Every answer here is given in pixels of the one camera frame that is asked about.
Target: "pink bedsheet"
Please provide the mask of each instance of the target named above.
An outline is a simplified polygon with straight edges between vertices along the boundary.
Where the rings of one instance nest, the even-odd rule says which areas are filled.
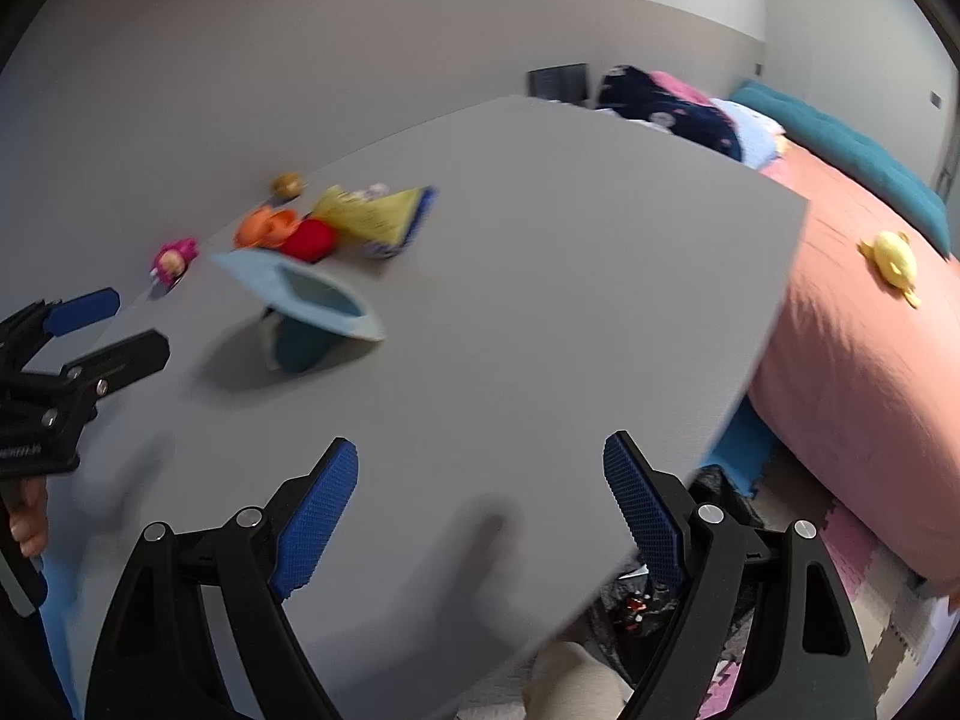
[[[752,405],[939,594],[960,590],[960,263],[800,146],[764,173],[809,210]],[[910,236],[918,310],[857,251],[881,230]]]

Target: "metal screw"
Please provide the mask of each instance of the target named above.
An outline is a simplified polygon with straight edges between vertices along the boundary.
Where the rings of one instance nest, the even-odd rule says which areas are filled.
[[[162,522],[155,522],[143,529],[144,541],[160,541],[167,535],[167,526]]]
[[[697,509],[697,516],[702,519],[703,522],[719,525],[723,522],[723,509],[719,506],[714,506],[712,503],[704,503]]]
[[[800,538],[817,538],[817,527],[812,522],[805,519],[799,520],[794,524],[793,529]]]
[[[256,528],[263,519],[263,512],[260,509],[243,509],[243,512],[237,514],[237,525],[241,528]]]

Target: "human hand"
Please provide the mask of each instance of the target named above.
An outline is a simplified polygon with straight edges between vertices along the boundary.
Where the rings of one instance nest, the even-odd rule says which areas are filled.
[[[19,491],[21,503],[11,512],[10,532],[23,557],[35,557],[49,541],[46,477],[21,479]]]

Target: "gray table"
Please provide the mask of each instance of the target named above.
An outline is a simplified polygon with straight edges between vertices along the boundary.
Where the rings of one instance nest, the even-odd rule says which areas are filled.
[[[157,327],[172,357],[104,401],[80,471],[53,484],[50,563],[80,692],[145,525],[217,526],[344,436],[360,482],[287,614],[347,720],[451,706],[632,551],[603,477],[608,435],[629,430],[654,466],[693,471],[760,355],[805,213],[712,151],[524,98],[334,162],[301,208],[376,181],[440,188],[400,258],[323,264],[376,306],[380,346],[299,378],[267,372],[262,306],[203,259],[109,329]],[[234,227],[203,251],[227,250]],[[256,714],[209,600],[238,708]]]

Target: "pink toy figure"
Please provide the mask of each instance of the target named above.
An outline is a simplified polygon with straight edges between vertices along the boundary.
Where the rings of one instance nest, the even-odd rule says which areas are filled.
[[[154,269],[150,271],[150,276],[155,282],[160,282],[171,290],[176,287],[176,282],[184,277],[186,269],[197,259],[198,253],[195,238],[164,244],[154,257]]]

